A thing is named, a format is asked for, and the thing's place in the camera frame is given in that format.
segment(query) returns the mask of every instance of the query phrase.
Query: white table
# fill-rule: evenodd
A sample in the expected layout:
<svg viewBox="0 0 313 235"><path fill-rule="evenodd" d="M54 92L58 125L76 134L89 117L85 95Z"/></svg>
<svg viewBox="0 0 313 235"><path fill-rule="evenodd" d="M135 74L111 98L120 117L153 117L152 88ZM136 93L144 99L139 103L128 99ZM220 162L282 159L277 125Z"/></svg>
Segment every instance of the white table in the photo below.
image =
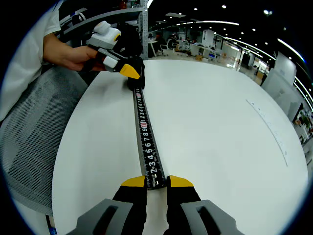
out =
<svg viewBox="0 0 313 235"><path fill-rule="evenodd" d="M155 49L153 48L153 45L152 45L153 43L156 43L156 41L154 41L154 40L149 40L149 41L148 41L148 45L151 46L152 51L153 51L153 55L155 55L155 57L156 57L157 54L156 54L156 52L155 52Z"/></svg>
<svg viewBox="0 0 313 235"><path fill-rule="evenodd" d="M244 234L279 234L308 183L301 144L283 111L234 70L179 60L145 65L144 95L166 175L191 181L200 198L233 216ZM67 124L52 184L60 235L74 229L80 215L112 198L123 181L141 175L133 95L125 80L101 72ZM288 167L246 99L271 119L290 156ZM149 191L144 234L163 234L166 210L166 189Z"/></svg>

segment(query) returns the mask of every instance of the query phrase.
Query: metal shelving rack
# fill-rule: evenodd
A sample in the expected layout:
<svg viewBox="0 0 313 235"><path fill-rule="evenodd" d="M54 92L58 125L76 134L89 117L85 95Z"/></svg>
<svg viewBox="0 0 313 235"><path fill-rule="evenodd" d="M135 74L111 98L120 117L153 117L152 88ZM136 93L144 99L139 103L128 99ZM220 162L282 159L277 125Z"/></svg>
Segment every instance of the metal shelving rack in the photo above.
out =
<svg viewBox="0 0 313 235"><path fill-rule="evenodd" d="M66 30L60 35L60 40L67 42L75 35L82 35L93 29L98 23L106 20L110 24L117 23L118 21L133 21L138 22L138 32L140 35L141 43L143 45L142 59L148 59L148 0L140 0L142 7L127 8L106 12L89 19L86 19Z"/></svg>

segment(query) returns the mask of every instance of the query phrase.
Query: tape measure markings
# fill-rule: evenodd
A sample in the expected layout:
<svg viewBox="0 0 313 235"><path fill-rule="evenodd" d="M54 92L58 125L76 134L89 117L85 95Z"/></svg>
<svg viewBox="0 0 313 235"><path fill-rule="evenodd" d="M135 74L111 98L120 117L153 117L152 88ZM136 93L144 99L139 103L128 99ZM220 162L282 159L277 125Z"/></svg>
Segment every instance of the tape measure markings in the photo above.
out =
<svg viewBox="0 0 313 235"><path fill-rule="evenodd" d="M135 88L133 94L141 171L147 178L148 189L163 188L166 186L166 179L146 110L142 89Z"/></svg>

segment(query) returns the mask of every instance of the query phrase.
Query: office chair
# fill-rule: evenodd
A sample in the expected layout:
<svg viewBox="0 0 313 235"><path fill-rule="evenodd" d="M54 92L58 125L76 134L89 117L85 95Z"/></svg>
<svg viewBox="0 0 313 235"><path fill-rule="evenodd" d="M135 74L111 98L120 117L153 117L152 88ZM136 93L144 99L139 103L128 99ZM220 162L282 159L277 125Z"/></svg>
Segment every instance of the office chair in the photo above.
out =
<svg viewBox="0 0 313 235"><path fill-rule="evenodd" d="M165 49L169 50L168 45L169 45L169 43L170 43L171 40L172 40L172 39L167 40L166 45L160 45L161 49L164 49L163 47L165 47Z"/></svg>
<svg viewBox="0 0 313 235"><path fill-rule="evenodd" d="M0 128L0 161L10 192L37 212L52 215L55 158L86 88L77 72L53 67L28 86Z"/></svg>

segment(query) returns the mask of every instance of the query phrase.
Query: white shirt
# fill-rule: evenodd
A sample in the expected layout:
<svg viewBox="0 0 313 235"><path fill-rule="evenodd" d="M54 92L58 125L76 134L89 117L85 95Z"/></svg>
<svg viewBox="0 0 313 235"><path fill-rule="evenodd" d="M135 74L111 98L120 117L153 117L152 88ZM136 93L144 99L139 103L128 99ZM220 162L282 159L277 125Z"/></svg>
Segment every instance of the white shirt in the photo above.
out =
<svg viewBox="0 0 313 235"><path fill-rule="evenodd" d="M62 1L49 9L31 28L8 66L0 91L0 121L15 105L32 81L41 74L44 36L60 31L59 8Z"/></svg>

